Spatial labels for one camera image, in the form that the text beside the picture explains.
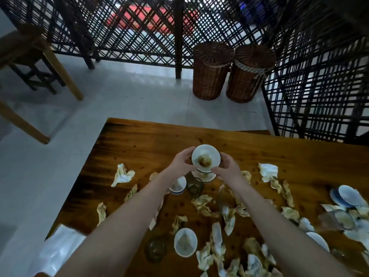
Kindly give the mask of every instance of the forearm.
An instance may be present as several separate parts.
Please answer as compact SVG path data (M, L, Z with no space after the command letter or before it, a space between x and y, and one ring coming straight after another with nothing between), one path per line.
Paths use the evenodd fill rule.
M165 169L102 222L60 269L61 276L122 275L175 179Z
M286 277L352 276L301 229L280 214L252 186L238 186L238 196Z

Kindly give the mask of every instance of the blue bowl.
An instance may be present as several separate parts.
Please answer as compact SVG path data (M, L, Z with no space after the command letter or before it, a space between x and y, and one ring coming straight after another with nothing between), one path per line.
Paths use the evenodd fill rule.
M330 196L334 203L347 208L359 206L362 200L357 190L346 185L331 189Z

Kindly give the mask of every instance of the left hand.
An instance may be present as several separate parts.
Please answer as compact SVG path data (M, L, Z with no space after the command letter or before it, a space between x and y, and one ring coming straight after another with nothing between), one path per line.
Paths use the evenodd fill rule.
M197 169L196 166L187 164L185 161L189 159L195 147L191 147L181 151L176 154L172 163L168 166L168 170L175 177L175 179L179 179L182 176L185 176L190 171L195 171Z

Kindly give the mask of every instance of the concrete floor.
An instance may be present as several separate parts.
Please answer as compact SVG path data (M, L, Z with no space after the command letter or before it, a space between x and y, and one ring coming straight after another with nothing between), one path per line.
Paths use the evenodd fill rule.
M271 129L260 92L247 104L222 95L193 96L192 70L175 80L174 68L102 61L87 69L81 58L59 56L85 95L75 100L31 91L10 69L0 71L0 99L51 136L43 145L0 119L0 269L25 276L108 117L223 130Z

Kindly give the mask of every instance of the right hand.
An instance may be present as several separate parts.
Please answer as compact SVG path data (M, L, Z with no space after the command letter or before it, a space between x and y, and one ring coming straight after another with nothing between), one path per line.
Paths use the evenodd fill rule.
M213 167L211 172L217 174L226 182L231 189L235 188L240 182L244 182L245 179L242 176L242 172L238 167L237 162L229 154L220 153L222 157L224 168Z

